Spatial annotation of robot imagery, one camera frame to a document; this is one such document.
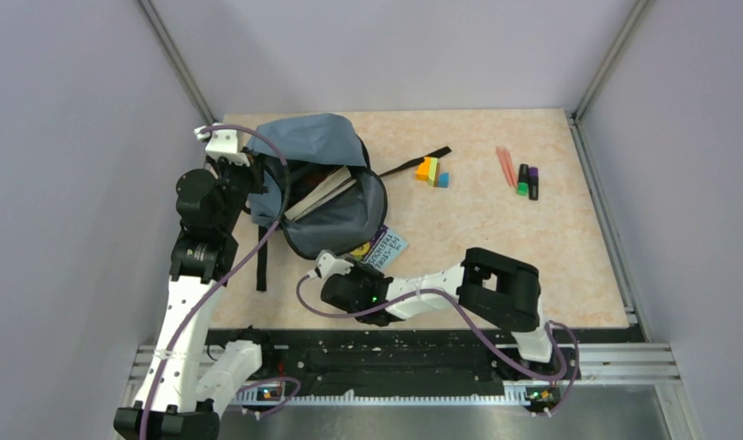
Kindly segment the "blue cover Crusoe book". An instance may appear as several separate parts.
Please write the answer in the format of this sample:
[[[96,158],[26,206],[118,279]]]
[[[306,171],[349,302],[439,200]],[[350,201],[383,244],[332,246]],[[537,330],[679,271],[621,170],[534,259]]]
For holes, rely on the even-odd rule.
[[[356,183],[356,179],[348,167],[342,167],[329,174],[304,198],[295,203],[285,213],[284,217],[296,221],[327,204],[343,194]]]

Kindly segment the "blue student backpack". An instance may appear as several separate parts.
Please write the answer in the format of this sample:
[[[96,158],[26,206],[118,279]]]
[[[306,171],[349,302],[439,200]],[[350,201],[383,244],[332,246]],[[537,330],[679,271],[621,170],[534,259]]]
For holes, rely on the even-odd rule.
[[[275,226],[296,255],[315,259],[352,251],[382,227],[387,189],[346,117],[274,120],[257,127],[246,149],[262,169],[264,190],[249,191],[244,207],[261,236]]]

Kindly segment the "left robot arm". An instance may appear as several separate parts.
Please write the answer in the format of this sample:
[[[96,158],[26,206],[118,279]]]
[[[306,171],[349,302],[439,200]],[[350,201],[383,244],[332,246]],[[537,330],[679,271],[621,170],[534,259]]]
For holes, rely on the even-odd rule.
[[[231,401],[252,376],[275,370],[276,354],[249,340],[227,344],[206,370],[206,338],[238,244],[233,229],[259,175],[217,159],[175,185],[180,232],[170,255],[168,301],[152,359],[131,404],[115,412],[124,439],[215,439]]]

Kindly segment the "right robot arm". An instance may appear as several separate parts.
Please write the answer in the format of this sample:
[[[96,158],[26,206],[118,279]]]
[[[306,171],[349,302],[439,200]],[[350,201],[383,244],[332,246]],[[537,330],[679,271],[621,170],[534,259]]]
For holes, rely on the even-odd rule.
[[[557,356],[541,318],[540,273],[528,263],[471,247],[448,269],[395,278],[324,251],[309,276],[323,282],[323,303],[360,323],[387,326],[457,306],[509,332],[527,375],[543,378],[556,367]]]

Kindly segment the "teal small book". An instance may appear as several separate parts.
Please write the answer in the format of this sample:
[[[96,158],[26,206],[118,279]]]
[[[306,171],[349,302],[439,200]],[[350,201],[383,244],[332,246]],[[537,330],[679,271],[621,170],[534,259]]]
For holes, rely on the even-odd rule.
[[[349,255],[375,270],[386,270],[407,249],[409,242],[387,225],[382,225],[366,243]]]

